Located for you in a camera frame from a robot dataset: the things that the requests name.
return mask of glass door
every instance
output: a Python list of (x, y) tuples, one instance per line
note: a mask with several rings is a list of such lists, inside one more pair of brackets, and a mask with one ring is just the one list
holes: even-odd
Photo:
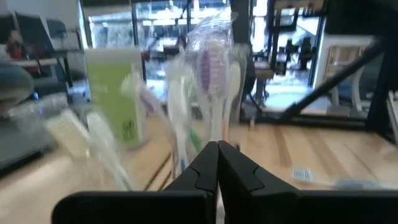
[[(255, 0), (253, 5), (253, 20), (251, 29), (251, 43), (253, 52), (260, 52), (267, 48), (268, 34), (266, 32), (267, 27), (267, 4), (268, 0)], [(294, 18), (294, 9), (282, 10), (281, 25), (291, 24)], [(311, 46), (317, 46), (320, 32), (319, 17), (303, 17), (303, 9), (299, 10), (299, 16), (297, 19), (296, 30), (292, 32), (283, 32), (279, 34), (278, 48), (285, 47), (289, 39), (292, 40), (293, 45), (301, 46), (305, 39), (309, 39)], [(315, 73), (313, 69), (312, 60), (307, 63), (306, 71), (296, 71), (296, 64), (298, 64), (299, 56), (294, 55), (292, 62), (289, 63), (286, 75), (276, 75), (274, 79), (269, 81), (270, 86), (301, 86), (307, 87), (312, 85), (312, 76)]]
[(220, 12), (228, 5), (227, 0), (193, 0), (189, 7), (185, 0), (134, 3), (136, 45), (149, 52), (149, 60), (145, 62), (147, 85), (158, 98), (163, 101), (167, 99), (164, 47), (177, 47), (178, 39), (186, 40), (187, 33), (203, 18)]
[(93, 48), (134, 45), (131, 12), (119, 12), (88, 18)]

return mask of plastic packaging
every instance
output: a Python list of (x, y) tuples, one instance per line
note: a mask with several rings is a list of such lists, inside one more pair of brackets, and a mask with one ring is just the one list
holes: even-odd
[(11, 108), (9, 117), (17, 123), (22, 133), (35, 139), (37, 148), (54, 148), (56, 142), (49, 135), (44, 121), (58, 116), (68, 107), (66, 94), (57, 93)]
[(229, 52), (229, 59), (233, 62), (238, 62), (240, 67), (240, 87), (238, 94), (232, 101), (231, 114), (229, 122), (237, 124), (239, 123), (240, 117), (240, 105), (242, 100), (244, 82), (246, 79), (246, 68), (248, 67), (248, 58), (250, 54), (250, 46), (248, 44), (234, 44), (233, 48)]
[(231, 9), (227, 8), (214, 16), (204, 18), (187, 35), (187, 52), (196, 52), (198, 49), (202, 49), (209, 36), (217, 36), (221, 45), (232, 46), (231, 25), (237, 17), (238, 13), (231, 12)]
[[(79, 172), (72, 172), (73, 175), (82, 173), (83, 188), (136, 189), (121, 165), (124, 150), (119, 150), (121, 146), (106, 118), (99, 110), (82, 106), (84, 108), (74, 107), (79, 112), (78, 116), (69, 107), (65, 94), (56, 94), (19, 105), (9, 114), (23, 133), (38, 141), (45, 139), (47, 143), (51, 142), (56, 153), (69, 157), (75, 164), (73, 169), (79, 169)], [(88, 121), (90, 132), (81, 119)], [(106, 177), (111, 181), (103, 182)]]
[(146, 84), (137, 72), (133, 72), (123, 80), (121, 93), (129, 97), (133, 102), (138, 100), (147, 113), (156, 114), (166, 128), (170, 127), (170, 122), (162, 108), (162, 103), (147, 89)]
[(188, 150), (190, 146), (190, 98), (193, 85), (192, 69), (183, 62), (182, 55), (175, 57), (167, 66), (167, 111), (172, 130), (175, 134), (177, 155), (177, 175), (190, 163)]
[(118, 156), (121, 148), (104, 115), (97, 111), (87, 114), (90, 130), (91, 151), (104, 166), (108, 174), (114, 179), (118, 187), (123, 190), (137, 190)]

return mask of green box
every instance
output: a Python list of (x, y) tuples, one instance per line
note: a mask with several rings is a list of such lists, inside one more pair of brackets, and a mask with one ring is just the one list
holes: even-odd
[(131, 67), (131, 63), (125, 62), (86, 64), (92, 104), (102, 109), (116, 137), (127, 147), (138, 145), (143, 135), (136, 104), (120, 93)]

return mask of white chair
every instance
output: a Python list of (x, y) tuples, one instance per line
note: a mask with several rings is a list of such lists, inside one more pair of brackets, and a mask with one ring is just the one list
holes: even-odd
[[(366, 46), (331, 46), (328, 57), (328, 64), (326, 67), (325, 78), (331, 78), (336, 72), (343, 69), (345, 66), (350, 64), (356, 58), (358, 58)], [(352, 78), (351, 84), (351, 101), (353, 109), (356, 112), (362, 112), (364, 107), (368, 107), (370, 102), (362, 101), (359, 94), (359, 81), (363, 73), (364, 67), (360, 68), (357, 72), (353, 73), (350, 78)], [(337, 87), (334, 87), (331, 91), (332, 104), (334, 106), (340, 105), (340, 99)]]

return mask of black metal frame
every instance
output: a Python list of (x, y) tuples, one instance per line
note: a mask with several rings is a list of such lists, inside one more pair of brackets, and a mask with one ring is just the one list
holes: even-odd
[[(381, 21), (396, 21), (398, 14), (392, 9), (384, 8), (385, 12)], [(319, 128), (337, 128), (362, 131), (374, 131), (387, 140), (390, 139), (391, 128), (387, 111), (387, 95), (390, 90), (398, 90), (398, 77), (396, 76), (396, 63), (398, 62), (398, 44), (394, 42), (398, 29), (391, 27), (377, 30), (377, 41), (363, 53), (363, 55), (349, 64), (345, 69), (336, 73), (333, 78), (316, 88), (311, 94), (301, 101), (291, 105), (281, 113), (258, 112), (255, 117), (241, 113), (240, 121), (249, 123), (253, 118), (258, 123), (288, 124), (311, 126)], [(301, 114), (301, 111), (321, 96), (325, 96), (332, 88), (340, 84), (351, 74), (384, 53), (383, 62), (379, 71), (377, 87), (374, 91), (371, 106), (367, 117), (342, 118), (329, 115)]]
[(312, 58), (312, 64), (311, 64), (311, 69), (310, 69), (310, 78), (308, 79), (308, 85), (313, 85), (313, 82), (315, 81), (315, 72), (317, 69), (317, 64), (318, 64), (318, 57), (320, 53), (320, 47), (321, 47), (321, 40), (322, 40), (322, 31), (325, 26), (325, 17), (321, 16), (319, 18), (319, 23), (317, 27), (317, 35), (315, 37), (315, 47), (318, 49), (317, 53), (315, 54), (314, 58)]

